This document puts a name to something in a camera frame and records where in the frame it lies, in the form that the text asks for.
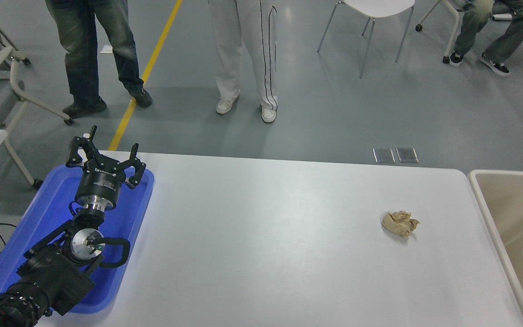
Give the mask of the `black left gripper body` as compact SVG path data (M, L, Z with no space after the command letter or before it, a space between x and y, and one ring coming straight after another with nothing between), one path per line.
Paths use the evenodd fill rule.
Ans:
M87 203L89 198L98 197L117 203L124 180L124 170L116 166L85 164L75 200Z

